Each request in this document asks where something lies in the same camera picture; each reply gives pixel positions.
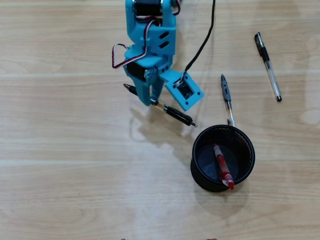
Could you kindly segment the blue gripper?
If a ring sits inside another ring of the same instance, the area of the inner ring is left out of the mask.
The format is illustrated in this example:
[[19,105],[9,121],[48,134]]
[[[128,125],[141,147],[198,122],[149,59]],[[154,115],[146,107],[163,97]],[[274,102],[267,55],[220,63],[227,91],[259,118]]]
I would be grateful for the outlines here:
[[174,44],[134,44],[124,53],[125,60],[130,60],[124,70],[136,79],[133,81],[136,92],[145,106],[151,104],[151,97],[155,100],[159,98],[162,81],[169,82],[175,76],[175,72],[170,70],[174,55]]

